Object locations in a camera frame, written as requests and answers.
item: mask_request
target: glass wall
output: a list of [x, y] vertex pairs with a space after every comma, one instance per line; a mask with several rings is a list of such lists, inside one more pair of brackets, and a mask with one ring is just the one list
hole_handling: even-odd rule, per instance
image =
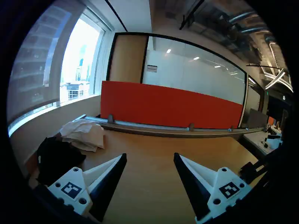
[[144, 84], [188, 90], [243, 105], [245, 78], [242, 70], [201, 48], [149, 37]]

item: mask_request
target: red privacy panel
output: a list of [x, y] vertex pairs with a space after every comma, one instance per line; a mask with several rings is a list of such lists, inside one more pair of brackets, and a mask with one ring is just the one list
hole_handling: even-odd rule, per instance
[[201, 93], [157, 85], [103, 81], [101, 118], [195, 128], [234, 128], [243, 106]]

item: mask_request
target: black frame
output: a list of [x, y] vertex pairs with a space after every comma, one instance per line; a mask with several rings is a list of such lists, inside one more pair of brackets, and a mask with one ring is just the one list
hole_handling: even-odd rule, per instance
[[[110, 55], [109, 55], [109, 61], [108, 61], [108, 66], [107, 66], [107, 75], [106, 75], [106, 81], [109, 81], [110, 80], [110, 69], [111, 69], [111, 63], [112, 63], [112, 58], [113, 58], [113, 53], [114, 53], [114, 48], [115, 48], [115, 43], [116, 43], [116, 39], [119, 35], [138, 35], [138, 36], [147, 36], [148, 38], [149, 37], [158, 37], [158, 38], [164, 38], [164, 39], [170, 39], [170, 40], [175, 40], [175, 41], [178, 41], [178, 42], [182, 42], [182, 43], [185, 43], [185, 44], [189, 44], [189, 45], [192, 45], [194, 47], [198, 47], [200, 49], [203, 49], [209, 53], [212, 53], [220, 58], [222, 58], [223, 60], [229, 62], [230, 64], [234, 65], [235, 67], [237, 67], [239, 70], [241, 70], [245, 77], [244, 77], [244, 80], [248, 80], [248, 74], [246, 71], [244, 71], [242, 68], [240, 68], [238, 65], [236, 65], [235, 63], [233, 63], [232, 61], [230, 61], [229, 59], [227, 59], [226, 57], [206, 48], [206, 47], [203, 47], [201, 45], [198, 45], [198, 44], [195, 44], [193, 42], [190, 42], [188, 40], [183, 40], [183, 39], [180, 39], [180, 38], [176, 38], [176, 37], [171, 37], [171, 36], [166, 36], [166, 35], [161, 35], [161, 34], [153, 34], [153, 33], [144, 33], [144, 32], [117, 32], [115, 33], [114, 35], [114, 38], [113, 38], [113, 42], [112, 42], [112, 46], [111, 46], [111, 51], [110, 51]], [[143, 64], [142, 64], [142, 71], [141, 71], [141, 78], [140, 78], [140, 83], [142, 83], [142, 79], [143, 79], [143, 72], [144, 72], [144, 66], [145, 66], [145, 58], [146, 58], [146, 52], [147, 52], [147, 45], [145, 46], [145, 55], [144, 55], [144, 58], [143, 58]], [[240, 119], [239, 119], [239, 122], [238, 122], [238, 127], [237, 128], [241, 128], [239, 126], [241, 126], [241, 121], [242, 121], [242, 118], [243, 118], [243, 115], [244, 115], [244, 110], [245, 110], [245, 99], [246, 99], [246, 96], [247, 96], [247, 85], [248, 85], [248, 82], [246, 82], [246, 85], [245, 85], [245, 91], [244, 91], [244, 98], [243, 98], [243, 107], [242, 107], [242, 114], [240, 116]]]

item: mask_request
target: wooden desk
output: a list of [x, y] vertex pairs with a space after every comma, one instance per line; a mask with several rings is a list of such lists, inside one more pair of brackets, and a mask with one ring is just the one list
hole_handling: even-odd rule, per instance
[[228, 167], [235, 173], [247, 162], [257, 161], [231, 137], [177, 139], [115, 131], [105, 134], [105, 149], [82, 151], [87, 155], [83, 170], [127, 153], [127, 164], [104, 224], [195, 223], [195, 213], [173, 162], [175, 152], [210, 169]]

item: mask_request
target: folded towel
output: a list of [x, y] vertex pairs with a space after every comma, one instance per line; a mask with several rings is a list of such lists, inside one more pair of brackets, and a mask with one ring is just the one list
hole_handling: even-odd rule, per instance
[[60, 130], [63, 141], [86, 151], [104, 148], [104, 129], [94, 121], [80, 119], [65, 124]]

